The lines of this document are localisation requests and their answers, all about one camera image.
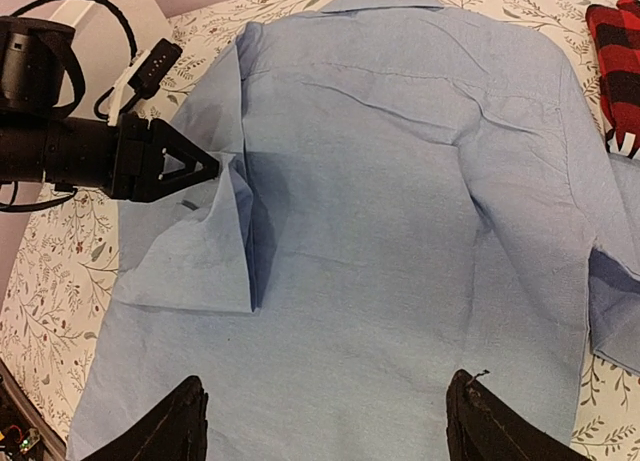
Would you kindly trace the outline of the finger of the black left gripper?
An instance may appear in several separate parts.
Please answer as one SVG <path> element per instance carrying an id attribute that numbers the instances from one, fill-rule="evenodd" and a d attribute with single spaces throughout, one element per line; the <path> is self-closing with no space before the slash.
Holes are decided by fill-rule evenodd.
<path id="1" fill-rule="evenodd" d="M 215 179 L 220 162 L 161 119 L 150 122 L 149 200 Z"/>

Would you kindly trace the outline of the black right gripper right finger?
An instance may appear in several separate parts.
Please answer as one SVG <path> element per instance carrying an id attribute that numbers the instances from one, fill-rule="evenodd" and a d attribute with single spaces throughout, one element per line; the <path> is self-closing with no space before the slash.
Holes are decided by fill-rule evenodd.
<path id="1" fill-rule="evenodd" d="M 573 460 L 575 451 L 540 431 L 465 370 L 446 392 L 451 460 Z"/>

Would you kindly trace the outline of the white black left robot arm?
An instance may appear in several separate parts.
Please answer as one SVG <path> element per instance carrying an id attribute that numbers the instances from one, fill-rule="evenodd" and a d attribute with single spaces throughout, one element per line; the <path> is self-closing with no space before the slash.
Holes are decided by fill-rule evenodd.
<path id="1" fill-rule="evenodd" d="M 150 203 L 215 179 L 220 163 L 162 119 L 122 115 L 115 126 L 82 118 L 1 118 L 1 183 L 14 193 L 5 213 L 31 213 L 71 200 L 80 187 Z M 16 204 L 18 185 L 46 182 L 62 198 Z"/>

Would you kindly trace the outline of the light blue long sleeve shirt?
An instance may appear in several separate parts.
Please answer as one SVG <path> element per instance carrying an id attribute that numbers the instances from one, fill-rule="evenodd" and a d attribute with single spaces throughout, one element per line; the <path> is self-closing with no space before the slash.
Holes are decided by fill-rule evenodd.
<path id="1" fill-rule="evenodd" d="M 639 174 L 547 36 L 333 0 L 247 24 L 173 123 L 223 169 L 120 205 L 70 459 L 191 374 L 211 460 L 443 460 L 459 369 L 562 440 L 587 349 L 638 370 Z"/>

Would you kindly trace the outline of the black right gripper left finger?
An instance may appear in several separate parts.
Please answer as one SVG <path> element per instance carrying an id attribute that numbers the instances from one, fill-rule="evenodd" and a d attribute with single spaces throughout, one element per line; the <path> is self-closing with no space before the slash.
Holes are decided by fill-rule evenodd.
<path id="1" fill-rule="evenodd" d="M 90 461 L 203 461 L 209 396 L 195 375 L 185 378 L 124 434 L 90 454 Z"/>

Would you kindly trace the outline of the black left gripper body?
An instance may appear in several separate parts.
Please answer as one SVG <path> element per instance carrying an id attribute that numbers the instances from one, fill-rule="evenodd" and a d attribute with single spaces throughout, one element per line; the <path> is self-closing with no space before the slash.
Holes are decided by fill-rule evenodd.
<path id="1" fill-rule="evenodd" d="M 135 113 L 119 117 L 110 197 L 133 202 L 151 202 L 154 181 L 145 171 L 153 159 L 150 122 Z"/>

